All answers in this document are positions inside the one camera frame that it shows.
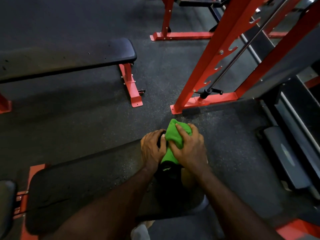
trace person's left arm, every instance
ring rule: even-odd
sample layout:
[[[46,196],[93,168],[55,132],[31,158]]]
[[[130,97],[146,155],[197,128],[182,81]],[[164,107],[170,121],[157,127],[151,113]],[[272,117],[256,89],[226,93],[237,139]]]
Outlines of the person's left arm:
[[[142,197],[159,162],[166,153],[164,130],[157,130],[141,140],[143,167],[122,185],[111,190],[71,216],[53,234],[52,239],[121,239],[135,226]]]

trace forearm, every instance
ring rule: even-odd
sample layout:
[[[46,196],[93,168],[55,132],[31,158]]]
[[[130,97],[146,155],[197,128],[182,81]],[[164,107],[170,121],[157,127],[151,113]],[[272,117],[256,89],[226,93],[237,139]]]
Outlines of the forearm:
[[[134,227],[142,197],[154,174],[143,168],[128,181],[69,218],[54,239],[120,239]]]
[[[219,223],[230,239],[283,239],[247,204],[228,189],[208,165],[195,169],[198,183],[204,189]]]

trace red metal frame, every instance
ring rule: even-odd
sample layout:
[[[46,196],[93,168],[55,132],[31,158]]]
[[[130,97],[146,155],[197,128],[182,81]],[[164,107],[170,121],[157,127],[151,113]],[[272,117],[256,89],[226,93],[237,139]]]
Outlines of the red metal frame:
[[[132,107],[139,107],[142,106],[142,98],[138,92],[138,89],[135,84],[134,77],[131,73],[131,65],[127,64],[120,64],[119,68],[122,73],[122,78],[124,79],[124,84],[127,86],[128,92],[131,98],[131,105]]]
[[[42,169],[47,168],[49,165],[48,164],[41,164],[41,165],[36,165],[30,167],[29,170],[29,178],[28,178],[28,186],[26,191],[20,191],[17,193],[17,198],[16,201],[20,201],[20,206],[14,209],[14,219],[23,217],[23,222],[22,222],[22,230],[21,230],[21,237],[20,240],[38,240],[38,236],[36,235],[31,235],[28,233],[25,225],[25,213],[27,209],[27,201],[28,201],[28,193],[29,193],[29,185],[31,182],[32,177],[39,172]]]
[[[286,240],[301,239],[306,234],[320,238],[320,227],[311,223],[296,219],[289,224],[277,229],[279,235]]]
[[[210,39],[213,32],[168,32],[172,9],[174,7],[174,0],[162,0],[164,3],[164,17],[161,32],[155,32],[150,35],[152,41],[157,40],[199,40]]]
[[[320,22],[320,15],[318,15],[320,1],[317,1],[235,92],[224,95],[209,95],[206,99],[192,97],[194,92],[206,86],[204,82],[208,76],[219,70],[219,68],[215,68],[218,62],[235,50],[228,49],[235,38],[248,30],[251,25],[255,25],[257,20],[253,24],[249,24],[247,20],[250,20],[251,15],[262,1],[231,0],[222,16],[221,24],[209,41],[176,103],[170,106],[173,114],[180,114],[183,109],[187,108],[236,101]]]
[[[320,76],[314,77],[311,80],[306,81],[304,84],[306,85],[307,88],[312,88],[320,84]]]
[[[278,11],[274,18],[266,25],[264,32],[270,38],[282,38],[286,35],[285,32],[271,33],[272,30],[285,18],[285,16],[292,10],[301,0],[288,0],[285,6]]]
[[[0,114],[10,112],[12,110],[12,102],[8,101],[1,93],[0,93]]]

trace flat bench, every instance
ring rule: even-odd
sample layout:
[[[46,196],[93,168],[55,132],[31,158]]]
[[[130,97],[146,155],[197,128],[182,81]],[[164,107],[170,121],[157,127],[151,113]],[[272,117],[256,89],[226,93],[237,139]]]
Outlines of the flat bench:
[[[16,215],[23,216],[26,213],[25,226],[33,235],[53,232],[83,206],[129,179],[141,165],[141,146],[138,140],[48,168],[43,166],[44,169],[34,176],[39,168],[31,167],[29,177],[32,180],[24,194],[27,203],[21,202],[24,206],[20,207],[21,211],[16,212]],[[12,190],[7,190],[9,196],[6,198],[9,200],[6,206],[13,205],[10,202],[12,194]],[[208,201],[200,187],[176,190],[173,193],[153,178],[142,199],[136,220],[148,221],[194,214],[207,205]],[[12,215],[10,218],[7,213],[8,226],[10,219]]]
[[[0,84],[32,78],[119,65],[133,107],[142,99],[135,86],[131,66],[137,54],[130,40],[120,38],[70,48],[30,47],[0,52]],[[0,95],[0,113],[10,112],[11,102]]]

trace microfiber cloth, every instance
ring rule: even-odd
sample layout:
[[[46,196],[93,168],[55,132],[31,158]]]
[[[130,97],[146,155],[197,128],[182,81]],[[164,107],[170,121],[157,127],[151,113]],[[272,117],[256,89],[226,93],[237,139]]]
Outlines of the microfiber cloth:
[[[166,141],[174,141],[177,148],[182,149],[183,148],[183,139],[176,128],[176,124],[180,125],[186,131],[186,133],[188,133],[188,135],[190,135],[190,136],[192,135],[192,130],[188,124],[179,122],[175,119],[172,119],[170,121],[169,126],[167,128],[167,131],[165,133],[165,140]],[[163,163],[165,161],[171,161],[175,164],[179,164],[178,160],[174,157],[174,154],[172,153],[172,151],[169,147],[167,147],[167,152],[166,152],[165,156],[163,157],[161,163]]]

